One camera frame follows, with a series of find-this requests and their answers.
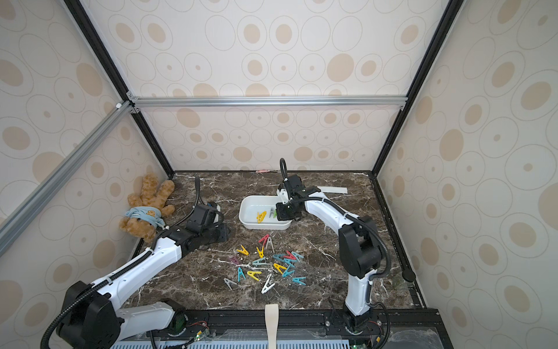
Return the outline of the white clothespin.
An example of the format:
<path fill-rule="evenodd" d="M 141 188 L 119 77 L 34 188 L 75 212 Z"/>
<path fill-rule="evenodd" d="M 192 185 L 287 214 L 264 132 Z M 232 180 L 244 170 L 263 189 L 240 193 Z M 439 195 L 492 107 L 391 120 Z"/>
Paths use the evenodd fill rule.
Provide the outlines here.
<path fill-rule="evenodd" d="M 264 286 L 261 289 L 261 293 L 263 295 L 268 293 L 276 285 L 275 283 L 273 283 L 272 276 L 272 274 L 269 274 L 266 278 Z"/>

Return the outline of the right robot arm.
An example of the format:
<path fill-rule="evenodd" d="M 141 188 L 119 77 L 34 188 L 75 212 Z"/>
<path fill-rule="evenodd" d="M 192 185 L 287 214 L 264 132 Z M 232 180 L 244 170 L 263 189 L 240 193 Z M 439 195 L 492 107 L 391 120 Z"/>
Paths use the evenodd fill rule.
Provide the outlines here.
<path fill-rule="evenodd" d="M 348 273 L 347 296 L 344 302 L 344 323 L 348 331 L 364 330 L 380 306 L 372 301 L 373 281 L 389 274 L 392 260 L 369 216 L 358 216 L 341 208 L 316 186 L 307 187 L 297 174 L 288 174 L 285 159 L 280 159 L 283 181 L 278 187 L 280 202 L 276 204 L 277 219 L 300 220 L 304 213 L 320 219 L 338 236 L 339 258 Z"/>

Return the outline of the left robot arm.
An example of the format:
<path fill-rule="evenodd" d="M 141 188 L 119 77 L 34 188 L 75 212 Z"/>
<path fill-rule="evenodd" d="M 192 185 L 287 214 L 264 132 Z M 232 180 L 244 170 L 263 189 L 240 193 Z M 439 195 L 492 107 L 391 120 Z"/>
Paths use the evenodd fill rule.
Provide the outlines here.
<path fill-rule="evenodd" d="M 215 202 L 204 203 L 201 180 L 195 179 L 196 200 L 188 215 L 155 236 L 150 247 L 124 266 L 90 284 L 76 282 L 65 294 L 62 310 L 42 336 L 48 348 L 57 334 L 73 348 L 110 348 L 143 332 L 166 330 L 182 334 L 187 326 L 185 308 L 170 299 L 136 308 L 125 301 L 158 273 L 200 247 L 228 240 L 229 228 Z"/>

